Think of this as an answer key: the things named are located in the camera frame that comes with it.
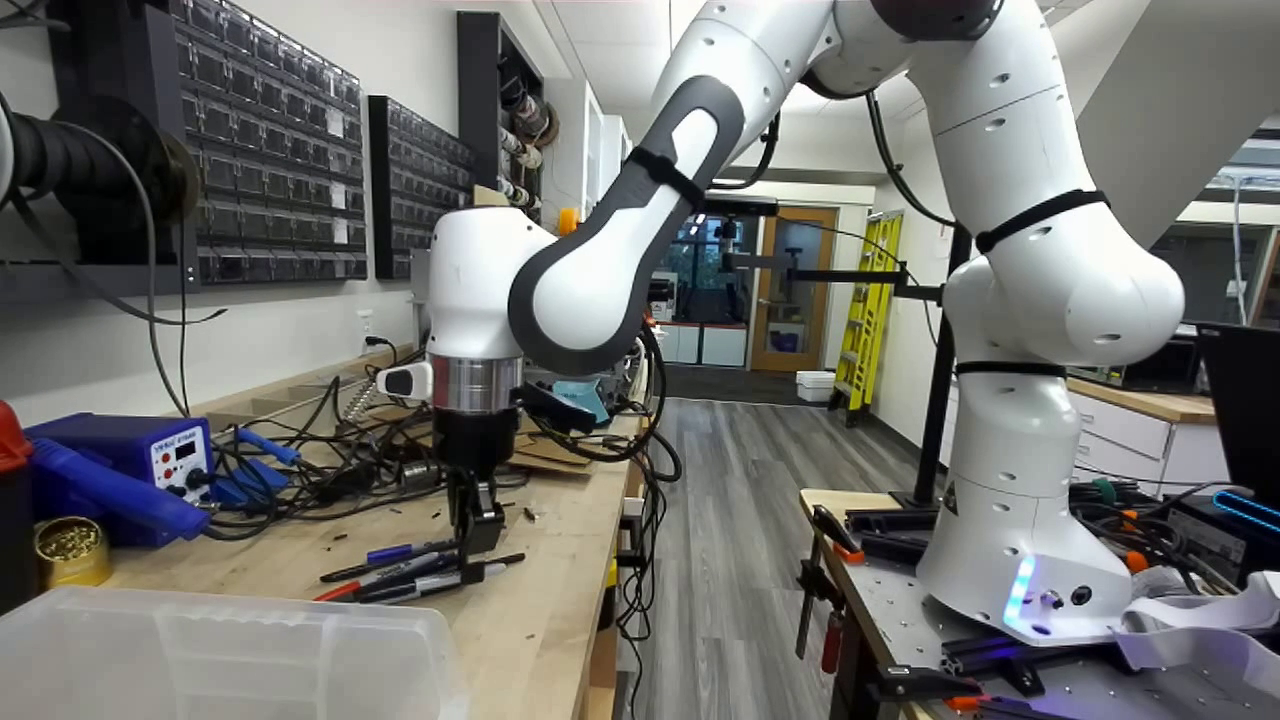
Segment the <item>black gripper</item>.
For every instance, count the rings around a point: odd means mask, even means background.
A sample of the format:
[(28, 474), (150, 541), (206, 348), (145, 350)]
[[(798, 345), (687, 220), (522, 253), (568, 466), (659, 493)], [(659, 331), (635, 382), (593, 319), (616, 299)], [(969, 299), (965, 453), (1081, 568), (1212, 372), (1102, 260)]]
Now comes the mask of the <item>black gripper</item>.
[(490, 550), (502, 531), (495, 466), (512, 455), (518, 416), (502, 412), (439, 412), (436, 455), (447, 466), (447, 521), (460, 549), (477, 525), (477, 550)]

